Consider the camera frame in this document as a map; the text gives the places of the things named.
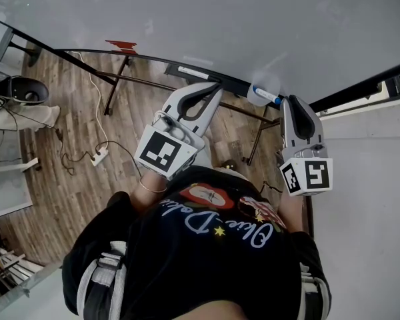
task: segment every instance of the hand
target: hand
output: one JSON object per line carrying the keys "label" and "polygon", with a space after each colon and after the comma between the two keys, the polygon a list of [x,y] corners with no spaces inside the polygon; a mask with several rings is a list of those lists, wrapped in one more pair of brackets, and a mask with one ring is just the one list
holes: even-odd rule
{"label": "hand", "polygon": [[278,214],[290,233],[303,231],[302,205],[303,196],[289,196],[289,192],[287,192],[285,186],[283,193],[281,194]]}

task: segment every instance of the white cable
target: white cable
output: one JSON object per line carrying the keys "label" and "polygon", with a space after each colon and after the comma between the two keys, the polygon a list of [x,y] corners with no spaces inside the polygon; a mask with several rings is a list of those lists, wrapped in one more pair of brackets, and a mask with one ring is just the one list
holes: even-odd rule
{"label": "white cable", "polygon": [[[81,61],[85,63],[85,61],[83,60],[83,56],[81,55],[80,52],[72,51],[72,53],[78,54],[80,56]],[[101,94],[98,86],[96,84],[94,84],[94,82],[92,81],[92,75],[91,75],[90,72],[89,72],[89,79],[91,80],[91,83],[95,86],[96,90],[98,91],[99,99],[98,99],[98,104],[96,106],[95,116],[96,116],[96,121],[98,122],[98,126],[99,126],[99,128],[101,128],[101,130],[102,130],[102,132],[103,132],[103,134],[105,136],[105,139],[107,140],[107,144],[106,144],[105,148],[108,148],[108,136],[105,133],[104,128],[102,128],[102,124],[101,124],[101,122],[99,122],[99,118],[98,118],[98,110],[99,110],[99,106],[101,104],[102,94]]]}

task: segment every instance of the graphic print on shirt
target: graphic print on shirt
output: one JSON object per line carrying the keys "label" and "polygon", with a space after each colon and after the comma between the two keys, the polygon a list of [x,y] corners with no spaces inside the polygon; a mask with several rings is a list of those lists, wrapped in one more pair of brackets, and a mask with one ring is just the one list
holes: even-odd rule
{"label": "graphic print on shirt", "polygon": [[181,213],[184,216],[184,225],[196,235],[212,234],[221,238],[228,235],[240,236],[253,248],[262,248],[273,234],[274,226],[270,223],[250,223],[239,220],[224,221],[216,211],[200,211],[170,199],[162,200],[159,205],[165,208],[162,217],[169,214]]}
{"label": "graphic print on shirt", "polygon": [[266,201],[256,201],[252,197],[242,197],[239,200],[238,208],[240,212],[255,218],[258,222],[262,223],[264,220],[271,222],[277,231],[280,230],[277,224],[286,229],[284,222]]}
{"label": "graphic print on shirt", "polygon": [[188,200],[206,207],[232,209],[234,206],[234,202],[228,197],[227,192],[204,183],[192,184],[179,193]]}

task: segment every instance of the power cable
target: power cable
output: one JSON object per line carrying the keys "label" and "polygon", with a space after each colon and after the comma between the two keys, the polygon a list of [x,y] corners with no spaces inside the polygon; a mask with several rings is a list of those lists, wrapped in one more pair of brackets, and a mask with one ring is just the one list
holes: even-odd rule
{"label": "power cable", "polygon": [[[38,120],[36,120],[36,119],[32,119],[32,118],[30,118],[30,117],[28,117],[28,116],[19,114],[19,113],[15,112],[15,111],[13,111],[13,110],[10,110],[10,109],[8,109],[8,108],[6,108],[6,107],[3,107],[3,108],[5,108],[5,109],[7,110],[7,112],[8,112],[8,113],[13,117],[13,119],[15,120],[15,124],[16,124],[16,128],[17,128],[17,129],[18,129],[17,120],[16,120],[15,116],[12,115],[12,114],[18,115],[18,116],[20,116],[20,117],[24,117],[24,118],[29,119],[29,120],[32,120],[32,121],[34,121],[34,122],[36,122],[36,123],[39,123],[39,124],[41,124],[41,125],[46,126],[47,128],[52,128],[52,129],[54,129],[54,130],[55,130],[55,134],[56,134],[56,136],[57,136],[59,142],[61,142],[61,148],[59,149],[59,157],[60,157],[60,159],[61,159],[61,164],[62,164],[62,166],[66,169],[66,171],[68,172],[68,174],[70,174],[71,176],[73,176],[73,175],[75,174],[75,169],[74,169],[74,167],[72,167],[72,166],[70,166],[70,165],[67,165],[65,161],[69,161],[69,162],[72,162],[72,163],[77,163],[77,162],[80,162],[81,160],[83,160],[84,157],[85,157],[86,155],[88,155],[88,156],[91,158],[92,161],[95,160],[95,158],[93,157],[93,155],[90,154],[90,152],[88,152],[88,151],[85,151],[85,152],[82,154],[82,156],[81,156],[80,158],[78,158],[78,159],[72,159],[72,158],[70,158],[70,156],[68,155],[68,153],[62,153],[62,152],[63,152],[63,147],[64,147],[64,142],[63,142],[63,133],[62,133],[61,130],[59,130],[59,129],[56,128],[55,126],[50,126],[50,125],[48,125],[48,124],[46,124],[46,123],[43,123],[43,122],[40,122],[40,121],[38,121]],[[2,131],[14,131],[14,130],[12,130],[12,129],[0,129],[0,130],[2,130]],[[108,147],[108,144],[109,144],[109,143],[115,143],[116,145],[118,145],[118,146],[120,146],[122,149],[124,149],[126,152],[128,152],[128,154],[130,155],[130,157],[131,157],[131,159],[132,159],[133,164],[135,165],[135,167],[136,167],[136,169],[137,169],[137,172],[138,172],[139,176],[141,176],[141,172],[139,171],[139,168],[138,168],[138,166],[136,165],[136,162],[135,162],[135,160],[134,160],[134,158],[133,158],[131,152],[130,152],[129,150],[127,150],[122,144],[118,143],[117,141],[106,140],[106,141],[100,142],[99,144],[97,144],[97,145],[95,146],[95,152],[96,152],[96,153],[98,153],[98,147],[99,147],[100,145],[104,144],[104,143],[107,144],[106,148]]]}
{"label": "power cable", "polygon": [[[83,56],[81,55],[80,52],[72,51],[72,53],[78,54],[78,55],[80,56],[81,61],[85,64],[85,61],[83,60]],[[96,90],[98,91],[98,95],[99,95],[98,104],[97,104],[97,106],[96,106],[96,112],[95,112],[96,122],[98,122],[99,128],[101,128],[102,133],[103,133],[104,136],[105,136],[105,139],[108,141],[108,136],[107,136],[107,134],[105,133],[104,128],[102,128],[102,124],[101,124],[101,122],[99,122],[99,118],[98,118],[98,110],[99,110],[99,106],[101,105],[101,101],[102,101],[102,93],[101,93],[101,91],[99,90],[98,86],[97,86],[96,84],[94,84],[94,82],[92,81],[92,75],[91,75],[91,73],[89,73],[89,79],[90,79],[91,83],[95,86]]]}
{"label": "power cable", "polygon": [[1,147],[1,145],[3,144],[3,140],[5,139],[5,131],[2,131],[2,134],[1,134],[1,141],[0,141],[0,147]]}
{"label": "power cable", "polygon": [[16,160],[22,160],[21,157],[17,157],[16,159],[12,159],[12,160],[0,160],[0,163],[12,163]]}

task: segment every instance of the black t-shirt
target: black t-shirt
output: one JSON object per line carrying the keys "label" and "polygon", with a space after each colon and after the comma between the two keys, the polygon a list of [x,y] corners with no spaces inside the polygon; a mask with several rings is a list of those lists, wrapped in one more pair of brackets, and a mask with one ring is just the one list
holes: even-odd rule
{"label": "black t-shirt", "polygon": [[215,300],[235,302],[248,319],[296,319],[299,263],[324,280],[308,234],[286,231],[250,182],[204,167],[182,172],[142,217],[127,199],[88,224],[63,264],[75,314],[81,276],[110,241],[127,242],[124,319],[173,319]]}

